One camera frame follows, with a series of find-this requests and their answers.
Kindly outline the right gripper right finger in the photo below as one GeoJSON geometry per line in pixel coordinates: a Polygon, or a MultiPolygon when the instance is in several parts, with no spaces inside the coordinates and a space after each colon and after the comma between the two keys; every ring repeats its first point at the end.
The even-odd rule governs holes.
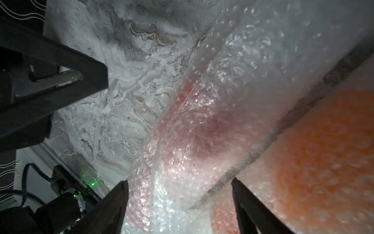
{"type": "Polygon", "coordinates": [[[234,178],[231,185],[241,234],[293,233],[241,181],[234,178]]]}

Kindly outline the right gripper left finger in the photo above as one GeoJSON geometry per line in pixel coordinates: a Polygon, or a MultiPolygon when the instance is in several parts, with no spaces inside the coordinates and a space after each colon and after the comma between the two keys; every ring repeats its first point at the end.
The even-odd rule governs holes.
{"type": "Polygon", "coordinates": [[[106,197],[78,223],[72,234],[119,234],[121,233],[129,199],[129,185],[121,181],[106,197]]]}

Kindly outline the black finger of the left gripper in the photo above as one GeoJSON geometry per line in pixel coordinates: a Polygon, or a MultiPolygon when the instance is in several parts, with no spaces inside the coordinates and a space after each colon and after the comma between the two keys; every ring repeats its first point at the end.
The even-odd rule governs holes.
{"type": "Polygon", "coordinates": [[[1,18],[1,151],[44,141],[51,115],[108,88],[107,66],[1,18]]]}

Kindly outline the bubble wrap of red glass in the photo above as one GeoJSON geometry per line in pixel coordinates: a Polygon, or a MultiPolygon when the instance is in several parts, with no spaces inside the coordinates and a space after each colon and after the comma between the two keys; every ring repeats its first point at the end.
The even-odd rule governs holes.
{"type": "Polygon", "coordinates": [[[129,175],[128,232],[191,208],[371,30],[373,1],[228,1],[129,175]]]}

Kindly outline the red wine glass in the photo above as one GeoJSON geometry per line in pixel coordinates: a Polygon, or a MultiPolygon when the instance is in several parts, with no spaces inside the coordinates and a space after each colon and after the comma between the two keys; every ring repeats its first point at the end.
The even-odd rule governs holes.
{"type": "Polygon", "coordinates": [[[186,81],[146,139],[129,176],[125,219],[133,228],[150,230],[154,172],[166,195],[162,204],[189,209],[229,169],[232,160],[225,160],[223,151],[231,134],[230,114],[218,102],[220,89],[186,81]]]}

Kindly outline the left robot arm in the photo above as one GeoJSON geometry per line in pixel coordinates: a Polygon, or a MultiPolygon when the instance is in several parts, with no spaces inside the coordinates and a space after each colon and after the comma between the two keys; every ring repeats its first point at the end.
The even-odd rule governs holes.
{"type": "MultiPolygon", "coordinates": [[[[57,110],[108,87],[107,66],[10,19],[1,18],[1,151],[39,144],[57,110]]],[[[58,234],[98,203],[65,169],[52,177],[25,166],[18,207],[1,212],[3,234],[58,234]]]]}

